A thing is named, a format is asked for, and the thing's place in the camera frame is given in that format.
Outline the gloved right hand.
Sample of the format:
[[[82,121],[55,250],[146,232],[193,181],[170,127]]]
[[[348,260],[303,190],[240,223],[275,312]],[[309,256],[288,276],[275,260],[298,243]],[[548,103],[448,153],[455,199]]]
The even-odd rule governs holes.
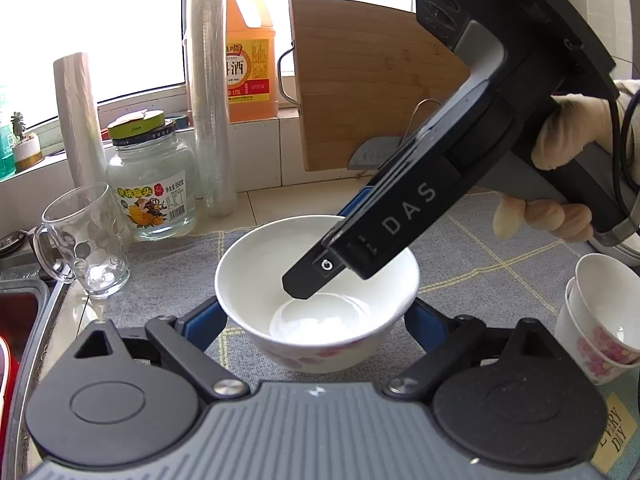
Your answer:
[[[618,97],[554,98],[528,156],[555,193],[534,186],[503,194],[492,219],[500,240],[525,223],[567,242],[616,245],[639,229],[639,81],[618,80]]]

